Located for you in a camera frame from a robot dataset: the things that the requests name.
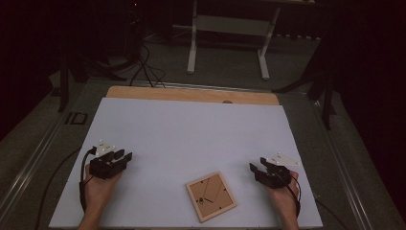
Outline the metal floor rail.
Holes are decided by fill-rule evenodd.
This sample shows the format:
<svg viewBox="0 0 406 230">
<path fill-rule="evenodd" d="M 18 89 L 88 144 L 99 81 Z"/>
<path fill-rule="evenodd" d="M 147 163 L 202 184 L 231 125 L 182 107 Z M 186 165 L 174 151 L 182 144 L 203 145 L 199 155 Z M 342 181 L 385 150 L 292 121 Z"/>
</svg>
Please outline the metal floor rail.
<svg viewBox="0 0 406 230">
<path fill-rule="evenodd" d="M 22 167 L 16 178 L 12 182 L 10 188 L 0 201 L 0 223 L 5 222 L 15 204 L 24 193 L 25 189 L 31 182 L 40 162 L 44 158 L 48 149 L 52 145 L 56 134 L 60 130 L 66 117 L 65 113 L 57 113 L 55 120 L 45 132 L 44 136 L 35 147 L 33 153 L 28 158 L 26 164 Z"/>
<path fill-rule="evenodd" d="M 224 87 L 224 86 L 211 86 L 211 85 L 185 84 L 185 83 L 172 83 L 172 82 L 150 84 L 146 80 L 136 80 L 131 85 L 132 86 L 154 87 L 154 88 L 202 89 L 202 90 L 214 90 L 214 91 L 237 91 L 237 92 L 256 92 L 256 93 L 260 92 L 260 93 L 276 93 L 276 94 L 306 96 L 306 92 L 300 92 L 300 91 L 288 91 L 285 93 L 281 93 L 281 92 L 272 91 L 271 89 Z"/>
<path fill-rule="evenodd" d="M 321 118 L 322 105 L 318 101 L 309 101 L 309 105 L 316 117 L 318 125 L 321 127 L 322 132 L 327 140 L 327 145 L 332 151 L 333 162 L 336 168 L 338 178 L 342 184 L 344 193 L 346 194 L 352 213 L 355 217 L 359 230 L 373 230 L 372 223 L 365 211 L 364 205 L 360 200 L 359 194 L 351 180 L 350 173 L 341 157 L 341 152 L 338 150 L 337 145 L 334 143 L 329 130 L 324 125 Z"/>
</svg>

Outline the white metal desk frame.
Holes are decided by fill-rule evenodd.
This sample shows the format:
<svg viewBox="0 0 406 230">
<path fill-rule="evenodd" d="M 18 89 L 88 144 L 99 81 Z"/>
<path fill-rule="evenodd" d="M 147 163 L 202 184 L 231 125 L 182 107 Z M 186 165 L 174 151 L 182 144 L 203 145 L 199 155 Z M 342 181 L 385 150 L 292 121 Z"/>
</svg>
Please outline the white metal desk frame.
<svg viewBox="0 0 406 230">
<path fill-rule="evenodd" d="M 275 8 L 271 13 L 269 21 L 233 18 L 224 16 L 214 16 L 199 14 L 197 12 L 198 1 L 193 0 L 192 5 L 192 38 L 189 52 L 187 73 L 193 74 L 195 71 L 197 54 L 197 32 L 216 32 L 236 35 L 257 35 L 264 37 L 263 46 L 257 50 L 259 69 L 264 81 L 270 80 L 268 66 L 266 62 L 266 52 L 273 35 L 281 9 Z"/>
</svg>

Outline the person's left hand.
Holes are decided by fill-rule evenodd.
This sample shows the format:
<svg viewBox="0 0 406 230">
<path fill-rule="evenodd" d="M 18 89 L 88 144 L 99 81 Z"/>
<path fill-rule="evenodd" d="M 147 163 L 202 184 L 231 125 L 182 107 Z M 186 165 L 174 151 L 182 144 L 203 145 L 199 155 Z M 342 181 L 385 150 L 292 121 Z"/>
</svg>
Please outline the person's left hand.
<svg viewBox="0 0 406 230">
<path fill-rule="evenodd" d="M 122 177 L 122 173 L 108 179 L 100 179 L 90 173 L 90 166 L 85 167 L 85 211 L 101 211 L 108 204 L 110 197 L 113 195 L 116 184 Z"/>
</svg>

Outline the person's right hand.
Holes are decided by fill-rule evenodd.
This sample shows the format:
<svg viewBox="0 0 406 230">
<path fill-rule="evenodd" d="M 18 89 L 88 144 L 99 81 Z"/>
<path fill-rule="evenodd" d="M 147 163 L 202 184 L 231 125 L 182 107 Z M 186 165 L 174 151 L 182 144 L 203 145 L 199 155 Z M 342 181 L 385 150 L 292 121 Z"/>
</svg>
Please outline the person's right hand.
<svg viewBox="0 0 406 230">
<path fill-rule="evenodd" d="M 292 181 L 288 187 L 281 189 L 271 189 L 265 187 L 265 190 L 271 197 L 271 202 L 279 212 L 280 209 L 294 209 L 296 211 L 296 203 L 299 197 L 299 187 L 297 185 L 298 174 L 291 172 L 291 175 L 296 179 Z"/>
</svg>

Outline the white table mat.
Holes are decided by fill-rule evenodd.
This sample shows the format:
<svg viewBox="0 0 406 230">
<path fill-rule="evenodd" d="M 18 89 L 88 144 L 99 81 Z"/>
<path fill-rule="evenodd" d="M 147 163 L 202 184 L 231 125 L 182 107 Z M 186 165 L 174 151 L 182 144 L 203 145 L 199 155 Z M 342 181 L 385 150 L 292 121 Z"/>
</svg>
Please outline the white table mat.
<svg viewBox="0 0 406 230">
<path fill-rule="evenodd" d="M 111 228 L 279 227 L 249 166 L 277 153 L 301 159 L 280 105 L 105 98 L 82 148 L 99 141 L 133 155 L 102 217 Z M 214 172 L 237 207 L 202 223 L 186 185 Z"/>
</svg>

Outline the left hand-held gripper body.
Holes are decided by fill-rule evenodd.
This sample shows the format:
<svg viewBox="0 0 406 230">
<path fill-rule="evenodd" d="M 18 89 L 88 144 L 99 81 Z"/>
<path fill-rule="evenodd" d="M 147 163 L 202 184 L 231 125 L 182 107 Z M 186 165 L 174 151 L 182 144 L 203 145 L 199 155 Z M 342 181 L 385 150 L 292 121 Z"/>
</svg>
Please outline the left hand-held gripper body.
<svg viewBox="0 0 406 230">
<path fill-rule="evenodd" d="M 115 146 L 100 140 L 91 149 L 91 153 L 95 155 L 95 158 L 90 161 L 90 173 L 100 179 L 107 179 L 122 172 L 124 167 L 119 162 L 123 157 L 119 160 L 114 160 L 113 154 L 116 151 Z"/>
</svg>

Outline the square wooden clock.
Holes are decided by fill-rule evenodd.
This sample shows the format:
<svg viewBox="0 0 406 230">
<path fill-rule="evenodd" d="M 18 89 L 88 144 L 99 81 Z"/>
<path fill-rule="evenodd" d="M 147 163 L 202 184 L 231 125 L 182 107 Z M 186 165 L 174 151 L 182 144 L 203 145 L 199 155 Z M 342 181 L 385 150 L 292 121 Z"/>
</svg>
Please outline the square wooden clock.
<svg viewBox="0 0 406 230">
<path fill-rule="evenodd" d="M 221 172 L 213 172 L 189 182 L 186 188 L 200 222 L 237 207 L 237 201 Z"/>
</svg>

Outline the black floor socket box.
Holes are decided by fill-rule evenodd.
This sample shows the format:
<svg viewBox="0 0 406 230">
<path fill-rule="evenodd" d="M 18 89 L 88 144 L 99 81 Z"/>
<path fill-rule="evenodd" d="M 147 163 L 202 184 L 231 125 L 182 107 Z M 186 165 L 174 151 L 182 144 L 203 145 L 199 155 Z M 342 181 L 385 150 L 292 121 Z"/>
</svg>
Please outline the black floor socket box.
<svg viewBox="0 0 406 230">
<path fill-rule="evenodd" d="M 85 125 L 88 119 L 86 113 L 70 112 L 65 120 L 66 125 Z"/>
</svg>

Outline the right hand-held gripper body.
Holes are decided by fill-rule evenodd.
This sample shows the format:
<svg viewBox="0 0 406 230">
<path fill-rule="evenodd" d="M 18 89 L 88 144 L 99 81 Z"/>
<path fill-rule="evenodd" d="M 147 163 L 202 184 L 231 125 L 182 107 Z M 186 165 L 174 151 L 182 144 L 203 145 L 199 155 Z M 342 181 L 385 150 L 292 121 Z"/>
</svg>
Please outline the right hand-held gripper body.
<svg viewBox="0 0 406 230">
<path fill-rule="evenodd" d="M 296 181 L 286 166 L 278 166 L 273 163 L 269 168 L 266 168 L 265 172 L 255 173 L 255 179 L 271 189 L 281 189 L 287 187 L 292 181 Z"/>
</svg>

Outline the black stand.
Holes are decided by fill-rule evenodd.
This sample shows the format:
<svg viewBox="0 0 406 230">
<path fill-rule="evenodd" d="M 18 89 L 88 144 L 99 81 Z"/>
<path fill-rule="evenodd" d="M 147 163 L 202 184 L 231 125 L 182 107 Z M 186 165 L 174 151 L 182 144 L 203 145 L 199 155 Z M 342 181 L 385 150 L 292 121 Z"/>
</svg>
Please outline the black stand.
<svg viewBox="0 0 406 230">
<path fill-rule="evenodd" d="M 103 77 L 107 77 L 113 81 L 123 81 L 124 78 L 113 74 L 111 71 L 102 67 L 96 61 L 87 57 L 81 52 L 62 52 L 60 56 L 60 75 L 59 75 L 59 88 L 58 95 L 60 97 L 59 112 L 62 112 L 66 105 L 69 103 L 69 75 L 72 75 L 77 82 L 86 82 L 89 76 L 86 72 L 85 66 L 96 70 Z"/>
<path fill-rule="evenodd" d="M 306 95 L 311 101 L 318 101 L 321 96 L 324 96 L 322 121 L 327 130 L 330 130 L 329 116 L 332 112 L 331 100 L 334 82 L 334 67 L 328 62 L 331 58 L 331 51 L 328 49 L 328 46 L 332 40 L 331 32 L 325 32 L 302 76 L 287 86 L 273 89 L 274 93 L 286 93 L 301 85 L 312 82 Z"/>
</svg>

